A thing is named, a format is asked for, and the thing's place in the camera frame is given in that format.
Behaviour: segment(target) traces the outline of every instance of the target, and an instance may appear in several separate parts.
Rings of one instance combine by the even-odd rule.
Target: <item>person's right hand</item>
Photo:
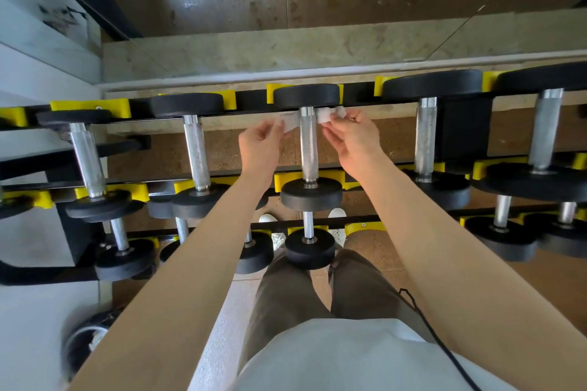
[[[348,108],[345,118],[331,114],[322,131],[338,152],[342,168],[359,182],[376,159],[387,158],[379,143],[379,130],[363,110]]]

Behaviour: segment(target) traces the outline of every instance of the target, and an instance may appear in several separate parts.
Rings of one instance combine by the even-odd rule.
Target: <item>person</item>
[[[276,254],[232,389],[585,389],[587,339],[392,163],[365,113],[348,109],[322,127],[371,199],[433,329],[459,355],[359,254],[336,253],[330,310],[309,273]],[[121,314],[71,390],[187,389],[282,136],[279,120],[240,134],[240,177]]]

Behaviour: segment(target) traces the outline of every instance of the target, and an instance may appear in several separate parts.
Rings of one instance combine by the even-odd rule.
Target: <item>forearm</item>
[[[265,186],[243,174],[124,310],[72,390],[187,389]]]
[[[521,390],[583,389],[583,335],[383,153],[369,167],[359,181],[459,352]]]

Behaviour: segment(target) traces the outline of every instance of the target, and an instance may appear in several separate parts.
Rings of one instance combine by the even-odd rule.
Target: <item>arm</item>
[[[324,132],[460,354],[520,390],[585,388],[587,339],[393,165],[364,113],[332,118]]]
[[[145,284],[70,390],[187,389],[230,288],[253,212],[279,160],[283,121],[239,136],[242,173]]]

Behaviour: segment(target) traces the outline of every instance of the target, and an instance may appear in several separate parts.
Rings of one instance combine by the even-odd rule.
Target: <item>person's left hand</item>
[[[279,162],[279,144],[284,128],[282,119],[267,119],[238,136],[242,175],[258,180],[265,189],[271,185]]]

